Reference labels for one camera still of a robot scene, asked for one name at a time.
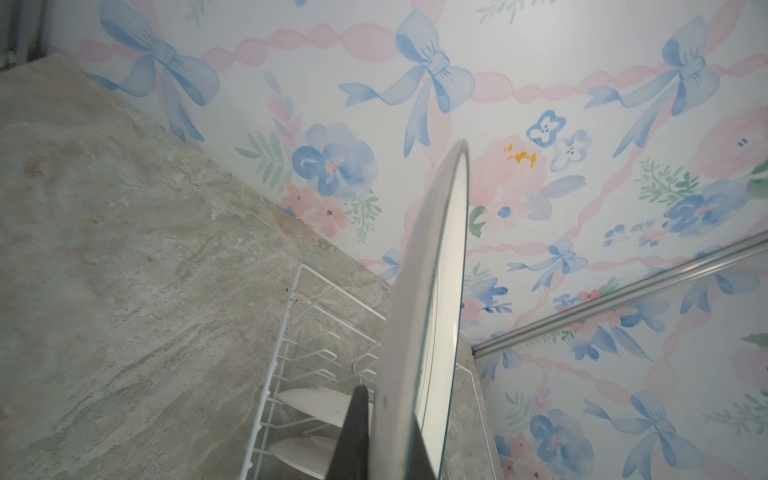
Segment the wallpaper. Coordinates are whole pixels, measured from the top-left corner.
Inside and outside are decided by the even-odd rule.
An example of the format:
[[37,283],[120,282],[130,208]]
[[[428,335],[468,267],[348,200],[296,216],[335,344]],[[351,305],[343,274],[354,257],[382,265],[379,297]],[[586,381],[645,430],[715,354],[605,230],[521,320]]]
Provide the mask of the wallpaper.
[[504,478],[760,480],[768,253],[478,361]]
[[49,51],[388,281],[467,139],[476,342],[768,229],[763,0],[49,10]]

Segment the white wire dish rack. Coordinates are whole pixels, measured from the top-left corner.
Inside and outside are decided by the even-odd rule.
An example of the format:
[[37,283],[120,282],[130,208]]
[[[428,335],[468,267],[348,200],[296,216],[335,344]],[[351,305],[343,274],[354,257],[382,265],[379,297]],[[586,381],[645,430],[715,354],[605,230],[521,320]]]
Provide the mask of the white wire dish rack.
[[[324,478],[355,386],[376,390],[384,316],[307,265],[293,278],[240,480]],[[464,366],[475,386],[474,374]],[[479,396],[475,388],[475,401]],[[485,423],[482,424],[485,434]],[[488,457],[491,460],[490,447]]]

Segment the dish rack frame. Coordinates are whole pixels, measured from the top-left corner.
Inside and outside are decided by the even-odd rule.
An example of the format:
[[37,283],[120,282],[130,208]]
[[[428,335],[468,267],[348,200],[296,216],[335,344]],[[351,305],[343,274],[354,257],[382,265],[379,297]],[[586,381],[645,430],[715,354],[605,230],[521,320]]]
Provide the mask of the dish rack frame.
[[[296,288],[299,286],[299,282],[302,278],[302,273],[305,273],[306,275],[310,275],[315,279],[320,280],[322,283],[326,285],[326,289],[320,295],[315,296],[314,298],[307,298],[305,300],[305,303],[301,305],[303,306],[303,309],[301,309],[298,313],[294,313],[292,315],[291,313],[292,307],[300,306],[298,301],[299,294]],[[243,458],[243,464],[240,469],[240,475],[238,477],[239,480],[248,480],[249,478],[248,473],[251,471],[252,467],[254,467],[254,469],[253,469],[253,474],[250,478],[253,480],[257,480],[259,478],[259,475],[261,473],[261,468],[263,465],[264,456],[272,455],[272,453],[267,449],[267,442],[268,442],[268,438],[271,430],[285,429],[285,428],[301,425],[307,422],[319,422],[320,423],[319,426],[312,427],[302,432],[302,435],[310,436],[311,433],[316,432],[320,429],[324,429],[325,427],[329,426],[328,423],[323,422],[322,420],[313,418],[311,416],[305,419],[296,420],[294,422],[288,422],[282,425],[273,423],[273,417],[274,417],[276,406],[283,404],[279,399],[277,399],[277,396],[281,391],[280,390],[281,386],[290,384],[292,382],[295,382],[297,380],[301,380],[310,376],[320,377],[320,384],[318,386],[326,385],[332,382],[334,383],[348,382],[348,381],[353,381],[354,379],[358,379],[360,383],[365,383],[366,381],[368,382],[375,381],[376,371],[372,370],[371,367],[378,359],[378,357],[375,354],[375,351],[379,347],[380,341],[373,339],[371,336],[366,335],[364,332],[357,329],[354,325],[351,325],[350,323],[346,322],[344,319],[339,318],[338,316],[334,315],[333,313],[329,312],[328,310],[324,309],[321,305],[319,305],[319,303],[322,300],[329,299],[329,297],[334,293],[343,295],[345,298],[353,301],[358,306],[362,307],[364,310],[374,315],[376,318],[382,321],[386,321],[386,318],[384,317],[384,315],[375,311],[373,308],[366,305],[363,301],[356,298],[352,294],[346,292],[341,286],[327,279],[322,274],[314,270],[311,266],[308,266],[305,263],[301,263],[299,265],[299,268],[296,270],[296,274],[293,277],[293,283],[290,287],[288,300],[286,302],[285,313],[283,314],[283,320],[280,323],[280,328],[278,329],[277,338],[272,348],[272,354],[270,356],[270,364],[266,371],[264,384],[261,390],[261,395],[259,397],[259,405],[257,408],[256,416],[254,417],[254,420],[253,420],[253,426],[251,428],[250,436],[248,438],[248,441],[246,442],[245,456]],[[329,319],[333,320],[335,324],[343,327],[344,329],[349,330],[351,333],[354,333],[359,338],[364,339],[368,344],[370,344],[370,347],[362,355],[352,358],[350,361],[342,364],[336,361],[339,358],[339,356],[331,350],[331,347],[334,346],[336,343],[338,343],[340,340],[339,335],[333,332],[331,329],[328,329],[325,332],[320,333],[319,335],[315,335],[301,341],[297,341],[297,340],[286,337],[286,330],[288,326],[290,326],[293,322],[296,322],[298,319],[300,319],[302,316],[304,316],[305,314],[307,314],[312,310],[315,310],[318,313],[328,317]],[[294,357],[288,356],[288,352],[291,347],[300,348],[302,345],[314,342],[324,336],[328,336],[331,339],[331,342],[326,344],[322,348],[318,348],[308,353],[304,353],[303,355],[298,355]],[[300,376],[295,376],[293,378],[286,378],[285,376],[283,376],[287,363],[305,361],[308,359],[312,359],[313,357],[319,360],[319,364],[316,366],[316,368],[313,368],[309,372],[305,372]],[[326,368],[326,366],[329,366],[329,365],[349,366],[351,367],[352,373],[350,373],[348,376],[344,378],[338,378],[336,374],[334,374],[333,372],[329,371]],[[481,400],[478,394],[477,385],[475,384],[475,374],[470,369],[467,369],[466,367],[459,365],[458,363],[455,364],[455,368],[460,369],[470,375],[471,381],[472,381],[472,388],[475,391],[475,401],[478,404],[478,412],[480,412]],[[264,410],[266,409],[267,404],[269,404],[269,411],[267,412],[267,418],[265,421],[263,419],[263,415],[264,415]],[[482,414],[480,416],[481,416],[483,437],[484,437],[485,446],[488,453],[488,460],[490,461],[490,463],[493,463],[493,456],[491,454],[490,445],[488,443],[485,420],[482,418]],[[260,446],[257,447],[256,443],[257,443],[257,438],[259,437],[260,432],[263,432],[263,434],[261,435]],[[253,463],[254,455],[257,456],[255,465]]]

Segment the silver metal trim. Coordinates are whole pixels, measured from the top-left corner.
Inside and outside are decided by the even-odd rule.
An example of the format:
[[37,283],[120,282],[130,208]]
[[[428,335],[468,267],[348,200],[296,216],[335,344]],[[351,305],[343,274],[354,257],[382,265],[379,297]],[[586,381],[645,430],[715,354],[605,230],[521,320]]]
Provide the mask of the silver metal trim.
[[669,289],[682,283],[690,282],[732,266],[746,258],[768,250],[768,232],[742,240],[729,247],[711,253],[699,260],[693,260],[676,266],[664,273],[632,283],[606,296],[592,300],[584,305],[576,306],[563,313],[550,315],[530,325],[523,326],[513,332],[497,336],[488,342],[476,346],[472,353],[475,359],[491,355],[501,349],[524,342],[542,333],[564,328],[572,323],[599,315],[629,302],[654,295],[661,290]]

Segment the dish rack wire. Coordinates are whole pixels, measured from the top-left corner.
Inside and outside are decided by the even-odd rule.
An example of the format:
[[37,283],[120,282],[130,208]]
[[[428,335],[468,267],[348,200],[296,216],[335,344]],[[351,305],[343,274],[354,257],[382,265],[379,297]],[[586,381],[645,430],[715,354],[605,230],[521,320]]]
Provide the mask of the dish rack wire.
[[[324,285],[324,290],[320,294],[314,296],[300,293],[297,290],[297,287],[300,284],[300,280],[306,277],[314,279],[313,281],[315,283],[319,280],[321,284]],[[299,265],[296,275],[293,278],[293,284],[289,290],[288,301],[285,313],[283,314],[283,321],[280,323],[277,338],[272,348],[270,364],[266,371],[263,388],[259,397],[259,405],[253,420],[253,427],[251,428],[250,437],[246,443],[245,456],[240,469],[240,476],[238,477],[239,480],[256,480],[259,478],[261,468],[263,467],[264,457],[272,455],[267,449],[271,431],[281,431],[288,428],[300,427],[300,425],[310,424],[311,422],[318,423],[318,425],[304,429],[301,432],[301,435],[303,436],[310,436],[310,434],[329,426],[328,423],[311,416],[283,424],[276,422],[274,419],[276,407],[283,404],[277,398],[282,391],[281,388],[284,388],[285,386],[293,387],[297,383],[310,383],[312,386],[317,387],[356,382],[367,385],[371,396],[375,392],[376,371],[372,369],[372,367],[378,359],[376,350],[379,348],[380,342],[320,305],[324,300],[331,300],[333,295],[341,295],[343,298],[354,302],[367,313],[372,314],[378,320],[386,320],[384,315],[376,312],[364,302],[347,293],[342,287],[331,280],[328,280],[312,267],[307,266],[304,263]],[[332,320],[329,324],[333,324],[337,328],[342,328],[347,336],[354,336],[359,339],[364,345],[362,353],[351,359],[347,359],[346,361],[339,361],[340,355],[334,348],[342,346],[342,337],[337,333],[337,331],[341,332],[341,330],[326,329],[325,331],[312,335],[306,339],[289,338],[286,334],[289,327],[295,326],[297,320],[302,319],[302,317],[312,311],[326,317],[328,320]],[[302,364],[301,366],[303,368],[298,369],[301,373],[290,375],[290,373],[286,371],[286,366],[290,369],[291,366],[296,366],[297,364]],[[472,377],[472,386],[475,389],[475,400],[479,407],[480,397],[475,386],[475,376],[473,372],[458,363],[455,364],[455,368],[468,373]],[[340,376],[333,370],[346,370],[349,373]],[[487,438],[485,435],[485,422],[482,420],[481,422],[483,436]],[[485,442],[485,444],[488,450],[488,458],[492,462],[490,445],[488,442]],[[248,473],[252,468],[253,474],[249,477]]]

